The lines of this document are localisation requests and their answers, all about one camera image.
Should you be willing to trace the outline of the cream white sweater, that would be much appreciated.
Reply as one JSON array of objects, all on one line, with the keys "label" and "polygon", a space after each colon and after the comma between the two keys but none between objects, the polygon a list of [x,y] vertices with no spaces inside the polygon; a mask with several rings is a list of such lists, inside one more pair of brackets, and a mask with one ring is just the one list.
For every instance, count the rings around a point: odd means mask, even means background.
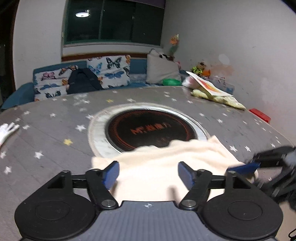
[{"label": "cream white sweater", "polygon": [[167,147],[144,146],[112,158],[93,157],[92,166],[103,169],[112,161],[119,162],[119,176],[111,193],[123,201],[175,201],[179,203],[188,190],[178,175],[183,161],[194,170],[204,169],[213,175],[224,175],[238,161],[216,136],[206,141],[173,140]]}]

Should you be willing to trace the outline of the round induction cooker inset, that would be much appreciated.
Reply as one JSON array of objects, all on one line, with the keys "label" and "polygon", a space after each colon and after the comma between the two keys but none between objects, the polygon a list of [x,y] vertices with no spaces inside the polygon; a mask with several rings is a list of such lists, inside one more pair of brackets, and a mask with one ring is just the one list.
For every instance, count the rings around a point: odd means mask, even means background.
[{"label": "round induction cooker inset", "polygon": [[165,105],[140,102],[105,108],[88,128],[97,157],[114,157],[142,146],[167,147],[173,140],[207,140],[208,132],[192,117]]}]

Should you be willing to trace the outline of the red box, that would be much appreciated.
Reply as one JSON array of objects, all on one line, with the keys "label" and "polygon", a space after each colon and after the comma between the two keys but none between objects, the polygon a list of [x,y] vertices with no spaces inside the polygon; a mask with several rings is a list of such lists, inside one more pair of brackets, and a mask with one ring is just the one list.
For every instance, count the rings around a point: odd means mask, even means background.
[{"label": "red box", "polygon": [[265,113],[259,111],[258,109],[255,109],[255,108],[252,108],[249,111],[251,113],[255,114],[256,116],[258,116],[260,119],[262,119],[266,123],[270,123],[271,118],[268,115],[266,115]]}]

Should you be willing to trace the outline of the grey star-patterned table cover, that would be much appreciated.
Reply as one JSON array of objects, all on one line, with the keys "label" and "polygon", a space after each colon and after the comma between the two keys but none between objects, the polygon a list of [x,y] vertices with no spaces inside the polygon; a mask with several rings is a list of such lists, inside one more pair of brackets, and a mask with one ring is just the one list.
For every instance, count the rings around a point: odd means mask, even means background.
[{"label": "grey star-patterned table cover", "polygon": [[272,126],[248,111],[195,98],[184,87],[104,90],[31,102],[1,114],[20,128],[1,147],[1,240],[19,240],[17,206],[60,171],[81,174],[91,167],[87,129],[99,111],[120,104],[161,104],[192,117],[239,161],[290,145]]}]

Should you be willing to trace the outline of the yellow patterned cloth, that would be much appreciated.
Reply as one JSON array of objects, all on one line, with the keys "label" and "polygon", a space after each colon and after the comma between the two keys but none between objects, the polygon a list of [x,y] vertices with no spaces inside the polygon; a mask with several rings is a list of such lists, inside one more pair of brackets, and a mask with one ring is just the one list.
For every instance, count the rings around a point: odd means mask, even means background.
[{"label": "yellow patterned cloth", "polygon": [[198,90],[198,89],[194,89],[191,92],[191,95],[194,97],[197,97],[197,98],[202,98],[202,99],[210,100],[210,101],[217,102],[220,104],[225,104],[225,105],[228,105],[232,108],[246,110],[246,107],[243,104],[241,104],[240,102],[238,102],[236,100],[236,98],[233,96],[212,96],[211,94],[206,93],[205,91]]}]

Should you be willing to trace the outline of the white orange paper booklet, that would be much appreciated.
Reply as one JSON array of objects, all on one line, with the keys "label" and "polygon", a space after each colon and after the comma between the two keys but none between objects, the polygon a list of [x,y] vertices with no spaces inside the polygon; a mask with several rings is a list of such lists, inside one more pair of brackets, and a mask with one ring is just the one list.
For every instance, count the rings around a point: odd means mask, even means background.
[{"label": "white orange paper booklet", "polygon": [[229,94],[227,92],[224,92],[223,90],[218,89],[211,82],[202,79],[198,75],[196,75],[192,72],[189,72],[189,71],[186,71],[186,73],[189,74],[192,78],[194,78],[195,81],[198,82],[198,84],[201,87],[203,87],[210,95],[212,95],[212,96],[232,96],[232,94]]}]

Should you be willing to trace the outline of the white plastic bag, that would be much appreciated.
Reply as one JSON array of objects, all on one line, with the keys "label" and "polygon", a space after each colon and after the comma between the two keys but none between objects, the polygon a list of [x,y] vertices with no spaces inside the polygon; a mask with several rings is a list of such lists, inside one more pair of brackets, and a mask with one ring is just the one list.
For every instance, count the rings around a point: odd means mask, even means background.
[{"label": "white plastic bag", "polygon": [[200,87],[199,82],[192,76],[187,76],[182,82],[182,85],[189,89],[198,89]]}]

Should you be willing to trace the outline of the black backpack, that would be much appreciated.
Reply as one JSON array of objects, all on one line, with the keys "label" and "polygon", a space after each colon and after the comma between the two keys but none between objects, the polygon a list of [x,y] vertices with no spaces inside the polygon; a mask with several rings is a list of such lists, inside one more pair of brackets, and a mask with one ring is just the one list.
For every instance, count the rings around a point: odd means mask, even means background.
[{"label": "black backpack", "polygon": [[103,90],[98,77],[88,68],[73,71],[68,79],[67,94],[86,93]]}]

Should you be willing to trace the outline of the green round bowl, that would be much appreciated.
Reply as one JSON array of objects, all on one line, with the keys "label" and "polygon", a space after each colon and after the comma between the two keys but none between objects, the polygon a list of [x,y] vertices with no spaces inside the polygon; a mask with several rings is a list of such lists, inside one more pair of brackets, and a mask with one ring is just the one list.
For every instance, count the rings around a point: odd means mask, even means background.
[{"label": "green round bowl", "polygon": [[180,80],[177,79],[163,79],[162,82],[163,86],[182,86],[182,82]]}]

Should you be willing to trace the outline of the white pink work glove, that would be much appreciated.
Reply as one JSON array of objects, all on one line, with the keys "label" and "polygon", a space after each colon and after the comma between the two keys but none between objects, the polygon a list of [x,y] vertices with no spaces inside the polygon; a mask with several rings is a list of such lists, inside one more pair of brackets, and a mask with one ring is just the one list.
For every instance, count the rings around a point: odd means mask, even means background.
[{"label": "white pink work glove", "polygon": [[19,125],[16,125],[15,123],[4,123],[0,126],[0,146],[4,144],[6,139],[15,131],[19,129]]}]

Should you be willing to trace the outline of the yellow black plush toy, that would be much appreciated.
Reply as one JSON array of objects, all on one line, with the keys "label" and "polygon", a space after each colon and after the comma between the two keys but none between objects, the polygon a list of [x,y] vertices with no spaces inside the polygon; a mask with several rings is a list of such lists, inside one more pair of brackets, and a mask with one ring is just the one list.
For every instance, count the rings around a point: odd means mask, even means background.
[{"label": "yellow black plush toy", "polygon": [[192,67],[191,72],[198,75],[199,77],[209,78],[211,75],[211,71],[204,61],[199,62],[196,66]]}]

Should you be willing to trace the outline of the grey white pillow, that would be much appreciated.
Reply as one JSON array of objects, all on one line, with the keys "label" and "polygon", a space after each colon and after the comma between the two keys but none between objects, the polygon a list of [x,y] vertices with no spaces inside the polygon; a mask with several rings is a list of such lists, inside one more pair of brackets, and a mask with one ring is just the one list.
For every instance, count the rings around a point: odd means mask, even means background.
[{"label": "grey white pillow", "polygon": [[178,64],[168,60],[162,52],[151,49],[147,55],[147,78],[149,84],[162,84],[164,79],[181,81]]}]

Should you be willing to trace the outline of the orange artificial flower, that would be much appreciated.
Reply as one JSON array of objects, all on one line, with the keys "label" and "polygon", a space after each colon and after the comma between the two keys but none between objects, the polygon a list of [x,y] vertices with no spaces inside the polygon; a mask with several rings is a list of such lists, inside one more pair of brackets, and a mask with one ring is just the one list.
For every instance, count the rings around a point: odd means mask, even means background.
[{"label": "orange artificial flower", "polygon": [[169,49],[169,53],[171,56],[173,56],[179,46],[179,34],[176,34],[173,37],[171,37],[170,44],[171,44],[171,47]]}]

